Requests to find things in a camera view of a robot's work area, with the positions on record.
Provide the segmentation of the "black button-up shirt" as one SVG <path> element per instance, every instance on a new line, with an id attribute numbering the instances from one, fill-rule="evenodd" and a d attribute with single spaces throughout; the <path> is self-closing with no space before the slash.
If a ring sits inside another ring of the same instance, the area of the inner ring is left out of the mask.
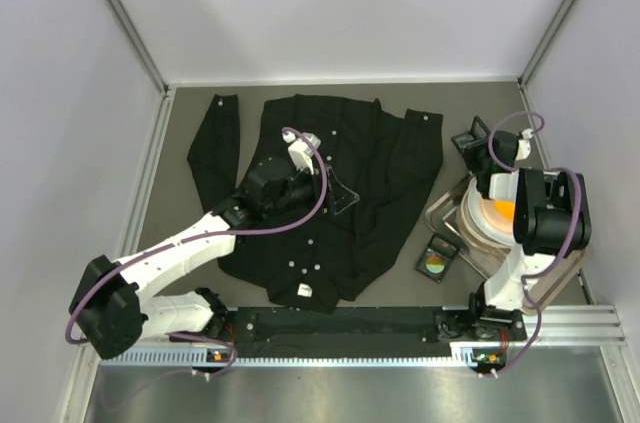
<path id="1" fill-rule="evenodd" d="M 272 217 L 219 260 L 227 275 L 263 288 L 269 300 L 330 313 L 395 264 L 443 163 L 443 116 L 385 112 L 378 101 L 294 95 L 263 107 L 253 158 L 286 158 L 285 127 L 316 135 L 338 180 L 358 194 L 338 215 L 312 204 Z"/>

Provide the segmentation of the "iridescent round brooch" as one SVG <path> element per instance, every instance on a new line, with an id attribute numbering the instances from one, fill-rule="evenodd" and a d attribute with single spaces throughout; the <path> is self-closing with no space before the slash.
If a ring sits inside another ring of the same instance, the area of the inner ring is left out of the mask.
<path id="1" fill-rule="evenodd" d="M 426 258 L 425 268 L 431 274 L 441 274 L 446 268 L 447 262 L 438 255 L 430 255 Z"/>

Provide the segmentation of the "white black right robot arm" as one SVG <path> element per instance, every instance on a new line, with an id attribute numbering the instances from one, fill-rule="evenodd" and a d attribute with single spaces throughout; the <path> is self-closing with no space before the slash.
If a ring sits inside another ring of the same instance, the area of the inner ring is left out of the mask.
<path id="1" fill-rule="evenodd" d="M 467 325 L 475 331 L 499 334 L 515 327 L 531 288 L 591 237 L 582 175 L 520 167 L 535 133 L 491 131 L 475 119 L 452 140 L 471 175 L 456 217 L 459 227 L 472 245 L 506 253 L 469 298 Z"/>

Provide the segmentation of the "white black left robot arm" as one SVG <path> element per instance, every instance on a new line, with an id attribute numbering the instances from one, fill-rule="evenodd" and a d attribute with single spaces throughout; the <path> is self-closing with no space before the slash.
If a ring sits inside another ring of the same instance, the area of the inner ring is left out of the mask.
<path id="1" fill-rule="evenodd" d="M 93 259 L 72 298 L 72 322 L 104 360 L 145 339 L 215 338 L 229 322 L 229 310 L 216 293 L 197 288 L 164 296 L 162 290 L 232 254 L 239 238 L 262 235 L 263 222 L 298 209 L 335 216 L 358 200 L 331 167 L 294 170 L 281 158 L 267 158 L 230 197 L 182 232 L 117 261 L 104 255 Z"/>

